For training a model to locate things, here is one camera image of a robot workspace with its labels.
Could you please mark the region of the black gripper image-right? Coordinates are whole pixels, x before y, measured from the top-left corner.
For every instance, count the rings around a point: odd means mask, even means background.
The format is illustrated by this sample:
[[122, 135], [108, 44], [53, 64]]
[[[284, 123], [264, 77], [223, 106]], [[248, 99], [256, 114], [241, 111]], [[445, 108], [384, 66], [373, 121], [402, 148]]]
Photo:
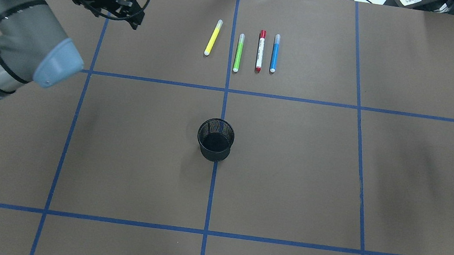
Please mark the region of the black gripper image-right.
[[81, 5], [81, 1], [87, 3], [89, 7], [94, 8], [93, 14], [100, 15], [100, 11], [107, 10], [110, 12], [109, 17], [113, 20], [121, 18], [126, 21], [135, 31], [142, 24], [145, 12], [139, 5], [137, 0], [73, 0], [77, 5]]

